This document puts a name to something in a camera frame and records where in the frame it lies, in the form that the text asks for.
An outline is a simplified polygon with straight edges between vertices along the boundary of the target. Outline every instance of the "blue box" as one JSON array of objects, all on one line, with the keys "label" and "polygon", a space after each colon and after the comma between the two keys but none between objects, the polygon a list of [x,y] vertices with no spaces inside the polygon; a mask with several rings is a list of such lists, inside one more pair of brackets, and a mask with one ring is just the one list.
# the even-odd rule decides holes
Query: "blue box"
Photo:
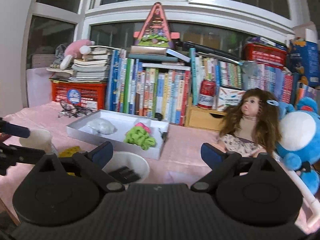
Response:
[{"label": "blue box", "polygon": [[290,70],[300,74],[299,81],[307,86],[318,86],[318,44],[311,41],[291,40],[289,54]]}]

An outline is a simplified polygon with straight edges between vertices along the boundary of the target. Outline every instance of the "blue round sticker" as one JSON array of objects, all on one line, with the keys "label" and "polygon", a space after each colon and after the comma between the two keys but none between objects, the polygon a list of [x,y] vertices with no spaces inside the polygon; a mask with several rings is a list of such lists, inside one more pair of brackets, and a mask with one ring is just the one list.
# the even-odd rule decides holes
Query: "blue round sticker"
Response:
[{"label": "blue round sticker", "polygon": [[81,93],[77,89],[70,89],[67,93],[67,99],[70,103],[78,104],[81,100]]}]

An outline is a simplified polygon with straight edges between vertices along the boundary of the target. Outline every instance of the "red plastic basket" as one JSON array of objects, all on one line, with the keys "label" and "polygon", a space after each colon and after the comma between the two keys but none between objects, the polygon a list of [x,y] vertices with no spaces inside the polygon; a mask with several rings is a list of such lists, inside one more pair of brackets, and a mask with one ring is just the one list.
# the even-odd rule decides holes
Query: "red plastic basket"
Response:
[{"label": "red plastic basket", "polygon": [[71,89],[76,89],[80,92],[81,100],[79,106],[88,107],[92,110],[104,109],[104,101],[106,97],[106,83],[70,83],[51,80],[52,84],[52,100],[60,102],[62,99],[68,103],[67,93]]},{"label": "red plastic basket", "polygon": [[246,44],[244,46],[246,60],[254,60],[271,67],[283,68],[286,55],[286,51],[277,48],[257,44]]}]

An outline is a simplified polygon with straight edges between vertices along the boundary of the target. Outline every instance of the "floral skirt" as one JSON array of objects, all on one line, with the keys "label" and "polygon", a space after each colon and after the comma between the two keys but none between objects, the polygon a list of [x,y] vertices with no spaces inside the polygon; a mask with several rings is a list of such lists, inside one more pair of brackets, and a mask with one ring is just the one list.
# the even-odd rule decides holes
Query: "floral skirt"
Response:
[{"label": "floral skirt", "polygon": [[242,157],[250,157],[262,148],[262,146],[257,143],[243,142],[240,138],[230,134],[222,136],[220,140],[224,142],[228,151],[240,153]]}]

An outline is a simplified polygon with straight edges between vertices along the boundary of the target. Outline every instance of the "blue hair clip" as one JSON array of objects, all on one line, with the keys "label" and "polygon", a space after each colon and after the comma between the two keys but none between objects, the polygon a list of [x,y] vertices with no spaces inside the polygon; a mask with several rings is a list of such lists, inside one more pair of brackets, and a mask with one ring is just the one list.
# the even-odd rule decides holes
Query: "blue hair clip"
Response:
[{"label": "blue hair clip", "polygon": [[279,102],[275,100],[267,100],[267,103],[272,106],[279,106]]}]

